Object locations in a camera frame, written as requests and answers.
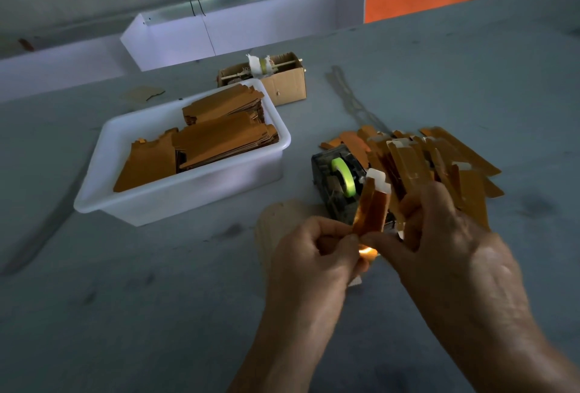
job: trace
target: small cardboard box in hand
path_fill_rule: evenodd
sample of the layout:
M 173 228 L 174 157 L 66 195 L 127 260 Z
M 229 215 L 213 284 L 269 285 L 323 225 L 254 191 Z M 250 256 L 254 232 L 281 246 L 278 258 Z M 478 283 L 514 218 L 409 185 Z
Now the small cardboard box in hand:
M 276 66 L 277 72 L 262 78 L 261 81 L 274 106 L 304 100 L 306 98 L 305 69 L 296 54 L 288 52 L 286 54 L 272 55 L 270 60 Z M 239 65 L 221 69 L 217 74 L 217 86 L 226 86 L 230 80 L 235 79 L 230 76 L 243 72 L 244 68 L 247 67 L 247 63 L 240 63 Z M 242 79 L 251 78 L 251 74 L 248 75 L 242 76 Z

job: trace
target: white panel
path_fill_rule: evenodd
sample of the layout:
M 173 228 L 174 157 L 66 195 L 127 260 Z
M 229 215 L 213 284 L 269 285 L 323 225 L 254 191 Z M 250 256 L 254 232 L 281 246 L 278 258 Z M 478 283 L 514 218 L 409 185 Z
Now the white panel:
M 120 35 L 0 60 L 0 102 L 138 73 Z
M 337 0 L 265 0 L 208 13 L 216 55 L 337 29 Z
M 147 26 L 138 15 L 121 41 L 142 71 L 214 56 L 202 16 Z
M 364 23 L 366 0 L 337 0 L 338 28 L 349 28 Z

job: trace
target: gray table surface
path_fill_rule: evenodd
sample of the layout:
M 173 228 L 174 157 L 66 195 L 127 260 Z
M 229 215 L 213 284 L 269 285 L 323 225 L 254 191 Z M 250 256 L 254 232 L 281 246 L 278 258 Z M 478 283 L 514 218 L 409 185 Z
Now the gray table surface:
M 580 363 L 580 0 L 478 0 L 252 50 L 286 51 L 304 59 L 308 99 L 279 108 L 292 134 L 284 178 L 140 228 L 69 214 L 100 126 L 133 107 L 123 92 L 163 87 L 158 104 L 205 91 L 247 51 L 0 105 L 0 265 L 64 220 L 30 265 L 0 278 L 0 391 L 224 391 L 264 303 L 257 216 L 275 201 L 318 202 L 310 156 L 360 125 L 332 66 L 389 127 L 443 126 L 503 169 L 491 226 L 541 327 Z M 311 390 L 470 387 L 379 260 L 349 291 Z

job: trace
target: open cardboard box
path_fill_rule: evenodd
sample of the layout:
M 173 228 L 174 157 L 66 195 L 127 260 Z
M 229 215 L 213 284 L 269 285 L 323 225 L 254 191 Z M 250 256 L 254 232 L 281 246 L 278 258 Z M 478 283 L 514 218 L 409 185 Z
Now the open cardboard box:
M 294 60 L 294 63 L 281 66 L 276 74 L 260 79 L 274 106 L 304 100 L 306 98 L 305 69 L 296 54 L 287 52 L 286 54 L 271 55 L 270 59 L 275 65 Z M 240 73 L 244 67 L 248 67 L 248 63 L 240 63 L 239 65 L 221 69 L 217 73 L 217 86 L 226 86 L 227 81 L 222 80 L 222 77 Z

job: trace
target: roll of tape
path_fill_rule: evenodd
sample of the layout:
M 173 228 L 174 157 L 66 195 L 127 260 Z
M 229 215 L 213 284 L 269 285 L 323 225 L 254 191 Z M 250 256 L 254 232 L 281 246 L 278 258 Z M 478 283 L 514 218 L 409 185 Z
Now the roll of tape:
M 349 166 L 346 165 L 343 158 L 334 158 L 330 166 L 332 171 L 337 171 L 344 181 L 344 196 L 347 198 L 352 198 L 355 194 L 357 194 L 357 189 L 354 186 L 354 178 L 353 174 L 350 172 Z

